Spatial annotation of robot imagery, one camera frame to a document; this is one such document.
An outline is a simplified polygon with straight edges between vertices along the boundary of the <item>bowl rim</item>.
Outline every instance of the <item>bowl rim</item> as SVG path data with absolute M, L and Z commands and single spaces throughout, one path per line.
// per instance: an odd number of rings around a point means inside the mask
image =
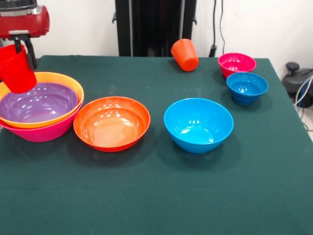
M 75 107 L 78 105 L 78 103 L 79 103 L 78 95 L 75 93 L 75 91 L 73 91 L 72 88 L 67 87 L 67 86 L 65 86 L 65 85 L 63 85 L 63 84 L 56 83 L 56 82 L 37 82 L 36 85 L 44 85 L 44 84 L 48 84 L 48 85 L 52 84 L 52 85 L 56 85 L 56 86 L 62 87 L 62 88 L 68 89 L 68 91 L 70 91 L 70 92 L 72 92 L 72 93 L 74 94 L 74 96 L 75 96 L 75 100 L 74 100 L 74 101 L 75 101 L 75 102 L 72 103 L 72 102 L 70 101 L 71 105 L 73 105 L 73 108 L 72 108 L 71 110 L 69 110 L 68 112 L 66 112 L 65 114 L 63 114 L 63 115 L 66 115 L 67 113 L 69 113 L 70 111 L 72 111 L 73 109 L 75 109 Z M 13 93 L 10 92 L 10 93 L 6 94 L 6 95 L 0 100 L 0 103 L 3 102 L 3 100 L 4 100 L 6 97 L 8 97 L 10 94 L 13 94 Z M 39 122 L 39 121 L 35 121 L 35 122 L 20 122 L 20 121 L 13 121 L 13 120 L 9 120 L 9 121 L 10 121 L 10 122 L 18 122 L 18 123 L 38 123 L 38 122 Z
M 239 74 L 250 74 L 250 75 L 253 75 L 253 76 L 258 77 L 259 79 L 265 81 L 265 83 L 266 83 L 266 89 L 265 89 L 263 92 L 258 93 L 258 94 L 245 94 L 245 93 L 240 93 L 239 91 L 234 90 L 234 89 L 230 86 L 230 84 L 228 83 L 228 82 L 229 82 L 228 79 L 229 79 L 231 76 L 235 76 L 235 75 L 238 74 L 238 73 L 239 73 Z M 230 76 L 228 76 L 228 78 L 227 78 L 227 80 L 226 80 L 226 84 L 227 84 L 228 88 L 229 88 L 230 90 L 232 90 L 233 92 L 235 92 L 235 93 L 237 93 L 237 94 L 241 94 L 241 95 L 246 95 L 246 96 L 259 96 L 259 95 L 263 95 L 264 93 L 266 93 L 266 92 L 268 91 L 268 82 L 265 80 L 265 78 L 263 78 L 262 76 L 260 76 L 260 75 L 258 75 L 258 74 L 252 73 L 252 72 L 235 72 L 235 73 L 231 74 Z
M 7 124 L 7 125 L 9 125 L 9 126 L 11 126 L 13 128 L 21 128 L 21 129 L 39 129 L 39 128 L 43 128 L 43 127 L 46 127 L 46 126 L 51 126 L 53 124 L 56 124 L 56 123 L 58 123 L 58 122 L 60 122 L 60 121 L 62 121 L 64 119 L 66 119 L 70 115 L 72 115 L 77 110 L 77 108 L 83 103 L 83 101 L 85 99 L 84 89 L 83 89 L 82 85 L 77 80 L 75 80 L 74 78 L 72 78 L 70 76 L 67 76 L 65 74 L 62 74 L 62 73 L 58 73 L 58 72 L 36 71 L 35 75 L 37 75 L 37 74 L 39 74 L 39 75 L 40 74 L 57 75 L 57 76 L 66 77 L 66 79 L 74 81 L 76 83 L 76 85 L 79 87 L 79 89 L 81 90 L 81 92 L 82 92 L 81 99 L 77 100 L 77 104 L 76 104 L 76 106 L 72 110 L 70 110 L 66 114 L 63 114 L 62 116 L 56 117 L 54 119 L 50 119 L 50 120 L 47 120 L 47 121 L 40 121 L 40 122 L 16 122 L 16 121 L 7 120 L 7 119 L 5 119 L 5 118 L 0 116 L 0 120 L 2 120 L 5 124 Z M 7 87 L 4 82 L 1 82 L 0 84 L 2 86 Z
M 253 66 L 253 68 L 252 68 L 252 69 L 248 69 L 248 70 L 246 70 L 246 71 L 238 71 L 238 72 L 249 72 L 249 71 L 252 71 L 252 70 L 254 70 L 254 69 L 256 68 L 256 60 L 255 60 L 255 59 L 253 59 L 252 57 L 250 57 L 250 56 L 248 56 L 248 55 L 246 55 L 246 54 L 242 54 L 242 53 L 237 53 L 237 52 L 229 52 L 229 53 L 226 53 L 226 54 L 221 55 L 221 56 L 219 57 L 219 59 L 218 59 L 218 63 L 219 63 L 219 65 L 220 65 L 221 67 L 223 67 L 224 69 L 226 69 L 226 70 L 228 70 L 228 71 L 234 71 L 234 72 L 236 72 L 236 70 L 230 70 L 230 69 L 228 69 L 228 68 L 224 67 L 224 66 L 223 66 L 223 64 L 220 62 L 220 59 L 221 59 L 222 57 L 224 57 L 224 56 L 226 56 L 226 55 L 229 55 L 229 54 L 243 55 L 243 56 L 246 56 L 246 57 L 248 57 L 248 58 L 250 58 L 250 59 L 252 59 L 252 60 L 253 60 L 253 62 L 254 62 L 254 66 Z
M 139 103 L 139 104 L 144 108 L 144 110 L 147 112 L 147 114 L 148 114 L 148 125 L 147 125 L 147 127 L 144 129 L 144 131 L 141 133 L 141 135 L 138 136 L 135 140 L 130 141 L 130 142 L 127 142 L 126 144 L 119 145 L 119 146 L 114 146 L 114 147 L 98 146 L 98 145 L 95 145 L 95 144 L 93 144 L 93 143 L 91 143 L 91 142 L 89 142 L 89 141 L 83 140 L 83 139 L 80 137 L 80 135 L 77 134 L 77 131 L 76 131 L 76 128 L 75 128 L 75 126 L 76 126 L 76 125 L 75 125 L 76 119 L 77 119 L 79 113 L 80 113 L 82 110 L 84 110 L 85 107 L 88 107 L 88 106 L 91 105 L 92 103 L 95 103 L 95 102 L 97 102 L 97 101 L 99 101 L 99 100 L 102 100 L 102 99 L 112 99 L 112 98 L 122 98 L 122 99 L 127 99 L 127 100 L 130 100 L 130 101 L 134 101 L 134 102 L 136 102 L 136 103 Z M 95 100 L 89 102 L 88 104 L 86 104 L 83 108 L 81 108 L 81 109 L 78 111 L 78 113 L 77 113 L 77 115 L 75 116 L 75 118 L 74 118 L 73 129 L 74 129 L 74 132 L 75 132 L 76 136 L 77 136 L 81 141 L 83 141 L 84 143 L 86 143 L 86 144 L 88 144 L 88 145 L 90 145 L 90 146 L 93 146 L 93 147 L 111 149 L 111 148 L 121 148 L 121 147 L 124 147 L 124 146 L 126 146 L 126 145 L 129 145 L 129 144 L 131 144 L 131 143 L 133 143 L 133 142 L 138 141 L 138 140 L 141 139 L 141 138 L 145 135 L 145 133 L 148 131 L 148 129 L 149 129 L 149 127 L 150 127 L 150 124 L 151 124 L 151 116 L 150 116 L 149 110 L 148 110 L 148 109 L 146 108 L 146 106 L 144 106 L 141 102 L 139 102 L 139 101 L 137 101 L 137 100 L 135 100 L 135 99 L 129 98 L 129 97 L 125 97 L 125 96 L 106 96 L 106 97 L 102 97 L 102 98 L 95 99 Z
M 44 130 L 44 129 L 48 129 L 48 128 L 53 128 L 54 126 L 60 125 L 64 122 L 66 122 L 68 119 L 72 118 L 74 115 L 76 115 L 78 113 L 78 111 L 80 110 L 80 108 L 83 106 L 83 103 L 81 103 L 77 110 L 75 110 L 74 113 L 72 113 L 70 116 L 68 116 L 66 119 L 57 122 L 55 124 L 52 124 L 50 126 L 44 126 L 44 127 L 40 127 L 40 128 L 32 128 L 32 129 L 19 129 L 19 128 L 15 128 L 15 127 L 11 127 L 8 126 L 4 121 L 0 120 L 0 126 L 2 126 L 3 128 L 9 130 L 9 131 L 19 131 L 19 132 L 33 132 L 33 131 L 38 131 L 38 130 Z
M 231 119 L 231 128 L 230 128 L 229 132 L 227 133 L 227 135 L 225 135 L 225 136 L 224 136 L 223 138 L 221 138 L 220 140 L 217 140 L 217 141 L 214 141 L 214 140 L 213 140 L 213 142 L 208 142 L 208 143 L 194 143 L 194 142 L 184 141 L 184 140 L 182 140 L 181 138 L 179 138 L 177 135 L 175 135 L 172 131 L 170 131 L 170 129 L 168 128 L 168 126 L 167 126 L 167 124 L 166 124 L 166 121 L 165 121 L 165 117 L 166 117 L 166 115 L 167 115 L 169 109 L 170 109 L 172 106 L 174 106 L 174 105 L 176 105 L 176 104 L 178 104 L 178 103 L 180 103 L 180 102 L 187 101 L 187 100 L 204 100 L 204 101 L 206 101 L 206 102 L 209 101 L 209 102 L 211 102 L 211 103 L 214 103 L 214 104 L 216 104 L 216 105 L 222 107 L 222 108 L 226 111 L 226 113 L 230 116 L 230 119 Z M 233 129 L 234 129 L 234 118 L 233 118 L 233 116 L 231 115 L 230 111 L 229 111 L 227 108 L 225 108 L 223 105 L 221 105 L 221 104 L 219 104 L 219 103 L 217 103 L 217 102 L 215 102 L 215 101 L 213 101 L 213 100 L 205 99 L 205 98 L 185 98 L 185 99 L 177 100 L 176 102 L 174 102 L 173 104 L 171 104 L 171 105 L 166 109 L 166 111 L 165 111 L 165 113 L 164 113 L 164 116 L 163 116 L 163 122 L 164 122 L 164 125 L 165 125 L 167 131 L 168 131 L 171 135 L 173 135 L 175 138 L 179 139 L 179 140 L 182 141 L 182 142 L 191 143 L 191 144 L 196 144 L 196 145 L 217 144 L 217 143 L 219 143 L 219 142 L 221 142 L 221 141 L 224 141 L 224 140 L 231 134 L 231 132 L 232 132 Z

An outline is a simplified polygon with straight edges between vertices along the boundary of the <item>white cable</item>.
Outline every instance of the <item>white cable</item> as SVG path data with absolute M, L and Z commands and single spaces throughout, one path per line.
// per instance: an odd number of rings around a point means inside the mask
M 310 76 L 310 77 L 309 77 L 304 83 L 302 83 L 302 85 L 299 87 L 299 89 L 298 89 L 298 91 L 297 91 L 297 94 L 296 94 L 296 96 L 295 96 L 295 103 L 294 103 L 294 106 L 296 106 L 298 103 L 301 102 L 301 100 L 303 100 L 303 98 L 305 97 L 305 95 L 307 94 L 307 92 L 308 92 L 308 90 L 309 90 L 309 88 L 310 88 L 310 85 L 311 85 L 312 81 L 313 81 L 313 75 Z M 304 91 L 303 95 L 301 96 L 301 98 L 298 99 L 299 93 L 301 92 L 302 88 L 305 86 L 305 84 L 306 84 L 307 82 L 309 82 L 308 85 L 307 85 L 307 88 L 305 89 L 305 91 Z

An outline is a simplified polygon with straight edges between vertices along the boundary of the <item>small blue bowl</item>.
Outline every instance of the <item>small blue bowl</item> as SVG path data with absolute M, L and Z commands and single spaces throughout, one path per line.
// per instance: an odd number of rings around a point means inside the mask
M 237 103 L 252 104 L 268 91 L 268 82 L 251 72 L 237 72 L 226 80 L 231 96 Z
M 234 120 L 222 105 L 208 99 L 190 98 L 168 107 L 164 124 L 182 149 L 190 153 L 205 153 L 230 135 Z

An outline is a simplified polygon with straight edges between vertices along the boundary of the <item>yellow bowl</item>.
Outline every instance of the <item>yellow bowl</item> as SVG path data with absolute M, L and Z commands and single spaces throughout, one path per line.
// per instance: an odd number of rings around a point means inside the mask
M 45 126 L 50 126 L 50 125 L 56 124 L 56 123 L 58 123 L 64 119 L 66 119 L 67 117 L 69 117 L 71 114 L 73 114 L 75 112 L 75 110 L 84 101 L 83 87 L 75 79 L 73 79 L 69 76 L 59 74 L 59 73 L 54 73 L 54 72 L 36 72 L 35 75 L 36 75 L 37 82 L 39 82 L 39 83 L 41 83 L 41 82 L 52 82 L 52 83 L 61 84 L 61 85 L 64 85 L 64 86 L 71 88 L 77 95 L 77 98 L 78 98 L 77 105 L 75 106 L 75 108 L 73 108 L 68 113 L 66 113 L 60 117 L 57 117 L 55 119 L 48 120 L 48 121 L 23 123 L 23 122 L 9 121 L 9 120 L 6 120 L 6 119 L 0 117 L 0 119 L 3 122 L 5 122 L 7 125 L 9 125 L 11 127 L 21 128 L 21 129 L 35 129 L 35 128 L 41 128 L 41 127 L 45 127 Z M 3 82 L 1 82 L 0 83 L 0 102 L 10 92 L 11 91 L 9 90 L 9 88 Z

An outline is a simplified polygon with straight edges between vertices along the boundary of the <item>purple bowl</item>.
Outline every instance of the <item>purple bowl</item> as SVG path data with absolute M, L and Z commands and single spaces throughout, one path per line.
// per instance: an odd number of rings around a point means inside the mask
M 0 101 L 0 115 L 7 120 L 23 123 L 58 118 L 77 105 L 72 89 L 56 83 L 38 83 L 22 94 L 7 94 Z

